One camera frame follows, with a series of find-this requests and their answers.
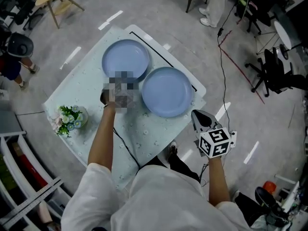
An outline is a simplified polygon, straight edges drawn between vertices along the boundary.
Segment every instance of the plate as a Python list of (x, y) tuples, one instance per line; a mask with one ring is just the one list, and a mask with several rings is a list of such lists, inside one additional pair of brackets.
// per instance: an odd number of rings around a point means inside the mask
[(174, 117), (185, 112), (193, 95), (188, 78), (173, 67), (152, 71), (145, 78), (141, 93), (148, 109), (162, 117)]
[(149, 62), (149, 53), (142, 44), (124, 39), (108, 47), (102, 58), (102, 67), (108, 77), (118, 77), (116, 72), (130, 72), (128, 77), (139, 78)]

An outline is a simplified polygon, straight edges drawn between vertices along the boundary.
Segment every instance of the gray floor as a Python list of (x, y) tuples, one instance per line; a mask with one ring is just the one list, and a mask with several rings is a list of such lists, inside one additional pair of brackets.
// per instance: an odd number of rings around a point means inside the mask
[[(224, 83), (220, 68), (220, 53), (217, 47), (218, 28), (205, 27), (199, 23), (201, 18), (197, 10), (205, 0), (193, 0), (191, 10), (185, 13), (187, 0), (76, 0), (85, 7), (81, 12), (72, 7), (63, 16), (59, 16), (60, 29), (56, 29), (50, 13), (45, 16), (30, 34), (35, 44), (33, 61), (40, 66), (35, 76), (22, 72), (29, 79), (29, 88), (21, 92), (18, 86), (4, 80), (4, 86), (9, 90), (13, 109), (17, 114), (42, 111), (41, 104), (53, 93), (65, 76), (87, 54), (94, 44), (112, 25), (125, 28), (136, 24), (151, 35), (161, 45), (169, 44), (169, 52), (185, 65), (207, 89), (204, 110), (216, 114), (223, 101)], [(232, 3), (228, 2), (222, 20), (227, 17)], [(98, 27), (110, 16), (122, 10), (123, 13), (114, 19), (102, 31)], [(222, 48), (247, 75), (254, 84), (256, 73), (244, 64), (251, 62), (257, 65), (256, 34), (247, 33), (248, 21), (242, 20), (231, 13), (220, 40), (228, 35)], [(68, 55), (80, 46), (81, 50), (72, 61), (60, 70)], [(291, 53), (295, 69), (301, 72), (303, 67), (297, 54)], [(303, 93), (300, 90), (287, 90), (279, 95), (270, 93), (264, 97), (264, 91), (259, 89), (261, 99), (250, 91), (251, 86), (236, 68), (234, 63), (222, 55), (226, 74), (226, 98), (231, 102), (228, 109), (230, 129), (236, 130), (237, 145), (225, 158), (225, 174), (231, 191), (240, 189), (248, 196), (254, 196), (257, 186), (266, 180), (272, 180), (279, 186), (282, 182), (275, 180), (274, 175), (280, 174), (297, 180), (306, 160), (303, 154), (304, 113), (302, 108)], [(34, 151), (55, 176), (61, 176), (66, 188), (73, 193), (81, 179), (85, 168), (74, 158), (62, 141), (53, 134), (44, 113), (21, 115), (19, 121), (28, 132), (27, 138)], [(226, 116), (221, 123), (228, 125)], [(200, 172), (206, 158), (201, 158), (193, 143), (196, 140), (193, 127), (189, 124), (176, 138), (179, 144), (179, 155), (183, 156), (187, 148), (194, 154), (186, 163), (195, 171)], [(246, 165), (243, 163), (256, 142), (259, 141), (255, 153)]]

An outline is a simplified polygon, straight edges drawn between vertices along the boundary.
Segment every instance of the patterned tablecloth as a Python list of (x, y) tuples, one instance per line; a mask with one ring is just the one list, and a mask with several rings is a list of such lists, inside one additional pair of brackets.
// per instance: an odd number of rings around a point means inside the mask
[[(105, 79), (102, 71), (102, 56), (112, 43), (121, 39), (137, 40), (147, 48), (151, 58), (147, 74), (155, 68), (173, 66), (186, 74), (194, 90), (193, 101), (189, 109), (174, 118), (166, 119), (151, 113), (145, 107), (141, 95), (133, 110), (126, 114), (116, 114), (115, 128), (139, 164), (144, 165), (158, 155), (191, 121), (191, 110), (201, 109), (205, 105), (202, 98), (206, 92), (205, 87), (167, 50), (134, 25), (126, 30), (112, 27), (44, 103), (44, 109), (50, 121), (55, 118), (60, 105), (79, 105), (87, 109), (89, 113), (87, 124), (82, 129), (73, 130), (70, 138), (60, 136), (66, 146), (85, 166), (103, 114), (103, 104), (99, 98)], [(142, 84), (143, 81), (139, 84), (139, 90), (141, 90)], [(112, 176), (117, 187), (119, 189), (125, 187), (137, 171), (138, 167), (123, 142), (114, 135)]]

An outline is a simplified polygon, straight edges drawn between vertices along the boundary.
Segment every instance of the wooden table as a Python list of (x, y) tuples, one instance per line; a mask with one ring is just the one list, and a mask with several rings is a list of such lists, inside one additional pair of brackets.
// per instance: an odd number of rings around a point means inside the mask
[(56, 23), (56, 26), (57, 28), (59, 29), (59, 24), (56, 20), (56, 15), (59, 15), (59, 14), (62, 14), (64, 13), (72, 4), (76, 5), (78, 8), (80, 8), (81, 10), (84, 11), (84, 8), (82, 8), (78, 3), (76, 3), (75, 1), (73, 0), (60, 0), (61, 3), (58, 5), (58, 7), (53, 11), (52, 10), (52, 7), (51, 7), (51, 1), (52, 0), (37, 0), (35, 5), (36, 6), (40, 6), (42, 4), (45, 4), (47, 3), (48, 4), (48, 7), (49, 7), (49, 10), (51, 12), (51, 15), (53, 17), (53, 20), (54, 22)]

